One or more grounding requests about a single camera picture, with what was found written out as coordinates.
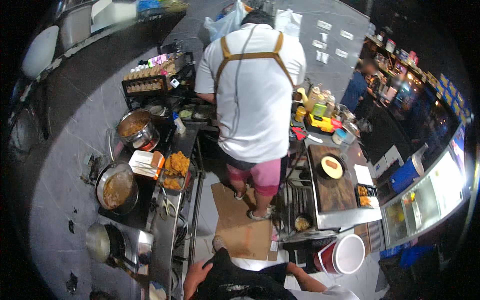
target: brown apron strap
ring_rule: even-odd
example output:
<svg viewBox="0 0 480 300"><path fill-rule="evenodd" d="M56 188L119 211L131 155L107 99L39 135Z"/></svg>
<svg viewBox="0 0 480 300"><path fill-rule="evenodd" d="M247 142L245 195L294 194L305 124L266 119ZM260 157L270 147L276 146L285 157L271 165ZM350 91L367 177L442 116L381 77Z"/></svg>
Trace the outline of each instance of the brown apron strap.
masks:
<svg viewBox="0 0 480 300"><path fill-rule="evenodd" d="M277 54L282 48L282 45L283 45L283 32L280 31L280 34L278 35L278 39L276 40L276 45L275 45L275 49L273 50L273 53Z"/></svg>
<svg viewBox="0 0 480 300"><path fill-rule="evenodd" d="M282 32L280 32L280 34L278 35L278 39L276 41L275 49L273 50L273 52L231 54L229 49L228 49L228 45L227 45L227 41L226 41L225 37L222 37L220 39L220 44L222 46L223 61L220 63L220 66L218 67L218 71L216 72L216 79L215 79L215 86L214 86L215 97L216 97L216 91L218 89L218 82L220 81L220 75L222 74L222 71L225 68L226 64L229 61L232 61L232 60L275 59L275 61L278 63L280 68L282 68L283 72L287 76L288 80L290 81L290 84L292 86L295 86L293 84L292 78L290 77L290 74L287 71L287 68L285 67L285 64L283 63L282 59L278 55L278 52L282 48L282 44L283 44L283 33Z"/></svg>

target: black hair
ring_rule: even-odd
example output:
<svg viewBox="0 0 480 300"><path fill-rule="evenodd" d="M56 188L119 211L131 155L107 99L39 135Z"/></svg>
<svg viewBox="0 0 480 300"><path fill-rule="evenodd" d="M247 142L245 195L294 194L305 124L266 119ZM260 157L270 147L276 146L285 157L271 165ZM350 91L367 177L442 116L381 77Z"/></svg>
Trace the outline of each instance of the black hair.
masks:
<svg viewBox="0 0 480 300"><path fill-rule="evenodd" d="M252 24L267 24L274 28L273 16L267 14L261 9L256 9L249 12L245 18L241 21L241 25L252 23Z"/></svg>
<svg viewBox="0 0 480 300"><path fill-rule="evenodd" d="M375 59L362 59L362 66L372 65L378 71L378 62Z"/></svg>

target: pink shorts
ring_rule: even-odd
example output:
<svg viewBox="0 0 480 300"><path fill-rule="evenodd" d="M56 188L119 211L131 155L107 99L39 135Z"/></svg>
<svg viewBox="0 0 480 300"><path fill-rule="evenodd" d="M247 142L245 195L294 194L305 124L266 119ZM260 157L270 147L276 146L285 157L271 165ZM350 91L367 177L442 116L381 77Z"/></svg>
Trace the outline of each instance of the pink shorts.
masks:
<svg viewBox="0 0 480 300"><path fill-rule="evenodd" d="M280 162L281 158L266 161L247 171L239 170L227 164L228 176L230 180L246 182L251 175L257 193L262 196L273 197L276 195L280 184Z"/></svg>

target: red bucket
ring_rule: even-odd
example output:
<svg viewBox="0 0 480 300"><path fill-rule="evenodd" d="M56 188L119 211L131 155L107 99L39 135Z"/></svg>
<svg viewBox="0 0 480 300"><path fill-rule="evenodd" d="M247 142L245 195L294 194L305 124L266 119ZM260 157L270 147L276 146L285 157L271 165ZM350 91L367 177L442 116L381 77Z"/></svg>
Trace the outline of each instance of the red bucket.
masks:
<svg viewBox="0 0 480 300"><path fill-rule="evenodd" d="M363 263L365 245L356 234L333 241L313 256L315 267L330 274L355 273Z"/></svg>

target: white bucket lid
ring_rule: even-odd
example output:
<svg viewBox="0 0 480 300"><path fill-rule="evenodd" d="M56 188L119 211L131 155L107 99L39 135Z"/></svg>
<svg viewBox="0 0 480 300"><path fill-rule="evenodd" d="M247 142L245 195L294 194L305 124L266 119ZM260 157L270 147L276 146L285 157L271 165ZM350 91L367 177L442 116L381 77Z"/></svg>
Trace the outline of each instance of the white bucket lid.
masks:
<svg viewBox="0 0 480 300"><path fill-rule="evenodd" d="M356 234L341 238L333 249L333 266L339 274L355 273L365 258L365 245Z"/></svg>

